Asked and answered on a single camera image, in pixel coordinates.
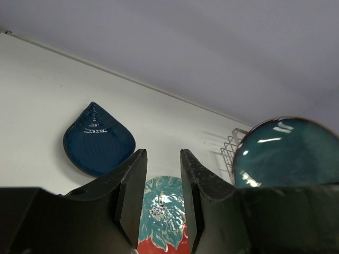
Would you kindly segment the dark blue leaf-shaped plate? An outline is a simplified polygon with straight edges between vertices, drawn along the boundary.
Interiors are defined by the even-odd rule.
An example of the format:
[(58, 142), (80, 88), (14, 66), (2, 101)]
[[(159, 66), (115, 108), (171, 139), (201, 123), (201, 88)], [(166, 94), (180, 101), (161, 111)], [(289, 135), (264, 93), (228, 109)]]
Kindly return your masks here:
[(101, 177), (135, 151), (132, 133), (95, 102), (81, 112), (63, 137), (64, 151), (82, 172)]

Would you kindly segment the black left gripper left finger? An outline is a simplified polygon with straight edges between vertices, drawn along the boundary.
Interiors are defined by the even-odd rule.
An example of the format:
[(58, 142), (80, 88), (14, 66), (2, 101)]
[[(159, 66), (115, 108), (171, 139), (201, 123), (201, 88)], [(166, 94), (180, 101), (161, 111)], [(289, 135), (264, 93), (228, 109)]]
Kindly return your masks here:
[(69, 192), (76, 201), (85, 250), (132, 250), (138, 245), (147, 151), (137, 150), (117, 169)]

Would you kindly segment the dark teal patterned plate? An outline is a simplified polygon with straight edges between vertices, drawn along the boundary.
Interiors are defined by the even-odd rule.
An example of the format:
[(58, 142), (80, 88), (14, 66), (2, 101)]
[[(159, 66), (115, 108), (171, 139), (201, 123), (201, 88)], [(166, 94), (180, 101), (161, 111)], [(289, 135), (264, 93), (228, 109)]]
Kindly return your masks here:
[(238, 188), (337, 183), (338, 135), (305, 118), (270, 119), (242, 138), (232, 170)]

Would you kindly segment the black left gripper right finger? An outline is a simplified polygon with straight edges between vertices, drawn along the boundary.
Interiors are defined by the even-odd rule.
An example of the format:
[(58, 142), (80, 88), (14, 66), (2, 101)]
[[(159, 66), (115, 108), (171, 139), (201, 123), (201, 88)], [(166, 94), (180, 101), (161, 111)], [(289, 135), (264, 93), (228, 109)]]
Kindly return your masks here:
[(225, 198), (234, 187), (188, 149), (180, 151), (180, 163), (190, 253), (226, 253), (229, 217)]

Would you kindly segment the red and teal floral plate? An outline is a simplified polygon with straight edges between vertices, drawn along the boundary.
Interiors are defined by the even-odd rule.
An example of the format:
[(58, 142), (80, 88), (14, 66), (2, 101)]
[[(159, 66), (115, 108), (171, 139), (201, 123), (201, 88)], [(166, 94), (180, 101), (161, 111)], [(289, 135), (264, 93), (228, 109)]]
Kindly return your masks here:
[(190, 252), (180, 178), (159, 176), (146, 181), (137, 252)]

